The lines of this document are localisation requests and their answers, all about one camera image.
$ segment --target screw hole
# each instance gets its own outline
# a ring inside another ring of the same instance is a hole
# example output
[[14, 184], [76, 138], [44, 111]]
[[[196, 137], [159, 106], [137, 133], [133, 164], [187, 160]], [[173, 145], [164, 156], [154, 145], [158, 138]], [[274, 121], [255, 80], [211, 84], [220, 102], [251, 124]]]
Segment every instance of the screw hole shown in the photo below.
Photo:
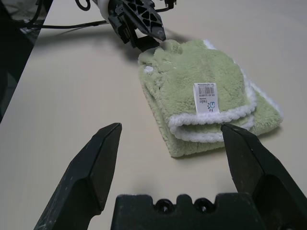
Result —
[[169, 214], [174, 211], [174, 205], [167, 199], [158, 200], [155, 204], [155, 209], [162, 214]]
[[212, 213], [214, 211], [214, 205], [206, 198], [197, 199], [194, 207], [201, 213]]

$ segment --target barcode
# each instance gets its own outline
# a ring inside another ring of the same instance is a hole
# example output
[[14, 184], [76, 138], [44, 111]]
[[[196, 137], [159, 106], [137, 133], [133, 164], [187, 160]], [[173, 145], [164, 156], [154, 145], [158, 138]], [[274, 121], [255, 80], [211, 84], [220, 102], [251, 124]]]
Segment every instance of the barcode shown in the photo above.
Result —
[[198, 90], [200, 97], [207, 96], [208, 94], [212, 94], [212, 96], [214, 96], [214, 87], [209, 84], [199, 84]]

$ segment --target wire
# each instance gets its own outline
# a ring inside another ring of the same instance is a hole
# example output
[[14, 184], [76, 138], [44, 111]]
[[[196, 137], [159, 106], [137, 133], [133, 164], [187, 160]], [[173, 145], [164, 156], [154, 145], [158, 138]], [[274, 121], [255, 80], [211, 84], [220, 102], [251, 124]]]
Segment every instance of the wire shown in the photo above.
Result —
[[[90, 4], [90, 0], [86, 0], [87, 2], [87, 6], [84, 7], [80, 4], [79, 0], [75, 0], [77, 5], [79, 6], [79, 8], [81, 10], [84, 11], [88, 11], [91, 8], [91, 4]], [[38, 28], [38, 29], [76, 29], [76, 28], [82, 28], [82, 27], [90, 27], [90, 26], [98, 26], [98, 25], [104, 25], [104, 24], [108, 24], [107, 21], [103, 20], [103, 21], [97, 21], [97, 22], [91, 22], [91, 23], [83, 23], [83, 24], [78, 24], [78, 25], [43, 25], [43, 24], [34, 24], [41, 12], [42, 6], [43, 6], [43, 2], [44, 0], [39, 0], [38, 2], [38, 7], [37, 10], [35, 12], [34, 17], [28, 22], [28, 23], [24, 23], [24, 22], [19, 22], [19, 21], [15, 21], [15, 20], [4, 20], [4, 21], [0, 21], [0, 24], [4, 24], [4, 26], [8, 25], [8, 24], [13, 24], [14, 26], [18, 27], [18, 28]]]
[[168, 10], [170, 10], [168, 7], [166, 7], [166, 8], [163, 8], [163, 9], [157, 9], [157, 10], [155, 10], [157, 13], [160, 13], [160, 12], [166, 12], [166, 11], [168, 11]]
[[43, 2], [44, 2], [43, 0], [39, 0], [34, 17], [28, 22], [29, 25], [33, 25], [37, 21], [40, 15], [40, 11], [42, 10]]
[[90, 10], [90, 8], [91, 8], [90, 0], [86, 0], [86, 3], [87, 3], [87, 6], [86, 6], [86, 7], [82, 6], [81, 3], [79, 2], [79, 0], [75, 0], [75, 1], [76, 1], [76, 4], [78, 5], [78, 7], [79, 7], [81, 10], [83, 10], [83, 11], [88, 11], [88, 10]]
[[107, 21], [97, 21], [97, 22], [91, 22], [91, 23], [83, 23], [78, 25], [42, 25], [42, 24], [33, 24], [29, 25], [28, 23], [18, 22], [18, 21], [6, 21], [6, 23], [14, 24], [16, 27], [19, 28], [39, 28], [39, 29], [75, 29], [75, 28], [81, 28], [81, 27], [89, 27], [89, 26], [98, 26], [98, 25], [104, 25], [108, 24]]

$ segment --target black mount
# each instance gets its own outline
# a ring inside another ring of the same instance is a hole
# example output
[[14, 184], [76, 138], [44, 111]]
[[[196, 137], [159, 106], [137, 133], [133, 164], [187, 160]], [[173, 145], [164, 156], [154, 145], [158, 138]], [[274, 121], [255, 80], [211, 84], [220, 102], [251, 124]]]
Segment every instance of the black mount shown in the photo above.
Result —
[[[165, 0], [169, 9], [174, 7], [175, 2], [175, 0]], [[152, 0], [110, 0], [108, 19], [125, 44], [130, 41], [133, 48], [145, 51], [159, 46], [155, 38], [166, 40], [162, 19], [154, 7]], [[138, 38], [136, 29], [147, 36]]]

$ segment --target green towel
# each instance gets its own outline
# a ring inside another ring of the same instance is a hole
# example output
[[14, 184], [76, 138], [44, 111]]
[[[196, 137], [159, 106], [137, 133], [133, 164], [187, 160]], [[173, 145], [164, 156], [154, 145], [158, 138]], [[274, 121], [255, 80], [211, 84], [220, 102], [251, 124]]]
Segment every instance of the green towel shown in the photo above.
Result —
[[[223, 147], [221, 123], [260, 135], [283, 120], [272, 99], [207, 40], [169, 40], [142, 53], [139, 64], [143, 91], [172, 157]], [[219, 113], [196, 113], [195, 83], [216, 83]]]

